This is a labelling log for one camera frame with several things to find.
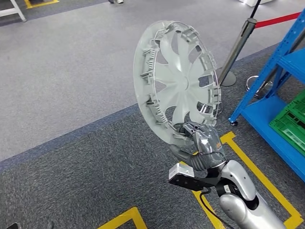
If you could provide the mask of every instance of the pole base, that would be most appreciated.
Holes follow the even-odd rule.
[[[236,82],[236,77],[233,72],[228,72],[221,86],[229,87],[234,85]]]
[[[246,90],[249,91],[251,86],[258,78],[258,75],[254,75],[252,77],[249,77],[247,79],[246,82]],[[273,83],[271,81],[267,82],[264,87],[260,87],[255,94],[255,97],[258,99],[261,99],[264,98],[265,95],[267,95],[272,87],[273,86]]]

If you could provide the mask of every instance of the black pole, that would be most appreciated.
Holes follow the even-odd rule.
[[[255,14],[257,12],[257,9],[258,8],[259,4],[261,3],[261,0],[258,0],[255,8],[253,9],[252,13],[251,14],[250,18],[253,18]]]

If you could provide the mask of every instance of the white object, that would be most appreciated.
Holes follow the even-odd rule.
[[[160,139],[178,146],[193,144],[177,128],[188,114],[200,124],[216,123],[221,92],[213,61],[191,26],[177,21],[152,24],[135,54],[133,80],[138,104]],[[164,88],[158,91],[158,83]],[[169,108],[175,110],[168,114]]]
[[[257,3],[257,0],[239,0],[239,1],[247,4],[249,6],[251,6],[251,7],[255,6],[255,4]],[[273,0],[261,0],[260,5],[266,3],[266,2],[269,2],[269,1],[273,1]]]
[[[11,4],[13,4],[14,8],[7,9],[7,10],[0,10],[0,17],[11,15],[17,13],[19,16],[23,20],[23,22],[26,22],[26,19],[24,15],[21,12],[21,10],[18,7],[15,0],[11,0]]]

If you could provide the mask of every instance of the dark gray carpet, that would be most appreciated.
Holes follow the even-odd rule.
[[[245,93],[246,78],[258,74],[273,49],[235,64],[237,83],[222,89],[224,111],[217,129],[220,135],[233,131],[242,151],[305,215],[302,180],[242,118],[238,127],[227,120]],[[291,78],[281,96],[289,101],[302,88]],[[224,149],[228,158],[244,165],[230,147]],[[168,170],[176,162],[168,145],[148,129],[136,105],[132,106],[0,163],[0,228],[17,221],[23,229],[43,229],[53,220],[56,229],[96,229],[133,206],[149,229],[213,228],[192,192],[167,183]],[[249,174],[278,216],[283,221],[289,217]],[[221,212],[215,192],[207,199],[233,224]]]
[[[66,12],[69,10],[79,9],[82,7],[92,6],[95,4],[99,4],[107,2],[108,0],[59,0],[59,2],[50,4],[47,6],[35,7],[32,9],[26,9],[26,5],[24,0],[16,0],[19,8],[27,20],[32,20],[36,18],[45,17],[56,13]],[[0,1],[0,10],[12,8],[13,5],[10,0]],[[11,23],[20,22],[21,19],[18,14],[8,15],[5,17],[0,17],[0,26],[8,25]]]

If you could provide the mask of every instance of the red rope barrier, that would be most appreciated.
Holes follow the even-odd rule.
[[[266,21],[259,21],[255,25],[256,28],[261,28],[261,27],[264,27],[267,25],[273,25],[273,24],[277,24],[277,23],[281,23],[284,21],[289,21],[289,20],[293,20],[297,18],[300,12],[299,13],[293,13],[293,14],[289,14],[286,16],[282,16],[282,17],[279,17],[279,18],[273,18],[273,19],[270,19],[270,20],[266,20]]]

